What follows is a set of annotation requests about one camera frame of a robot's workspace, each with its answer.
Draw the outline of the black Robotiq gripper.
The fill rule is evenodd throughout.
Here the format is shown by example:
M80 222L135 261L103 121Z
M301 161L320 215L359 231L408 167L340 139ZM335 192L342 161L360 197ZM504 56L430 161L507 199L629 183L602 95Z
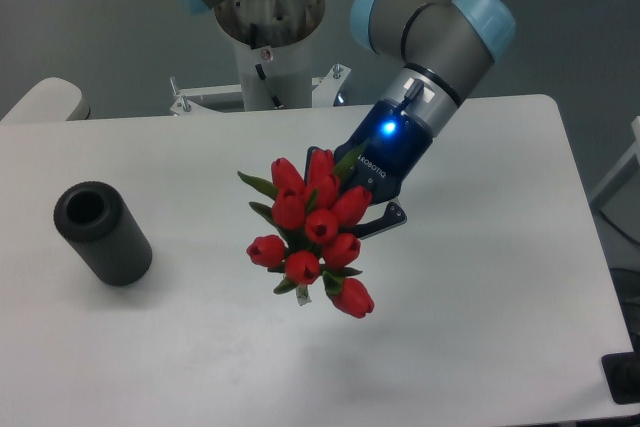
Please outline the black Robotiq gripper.
M372 193L373 204L397 197L402 183L431 145L431 134L414 118L384 100L374 104L349 139L333 151L313 147L307 156L307 172L331 172L334 159L341 160L362 143L367 147L354 170L342 182L341 191L362 186ZM381 217L353 228L358 239L368 239L407 222L400 204L390 201Z

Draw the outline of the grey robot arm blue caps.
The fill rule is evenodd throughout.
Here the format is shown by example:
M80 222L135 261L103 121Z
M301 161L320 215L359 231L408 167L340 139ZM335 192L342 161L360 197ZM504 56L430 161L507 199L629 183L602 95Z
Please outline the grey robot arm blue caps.
M248 111L330 106L343 68L314 86L309 39L325 0L179 0L193 14L213 12L234 45ZM354 0L349 27L356 42L403 66L349 139L343 158L364 151L345 188L362 186L384 214L354 228L365 239L402 224L398 204L409 172L514 38L516 23L501 0Z

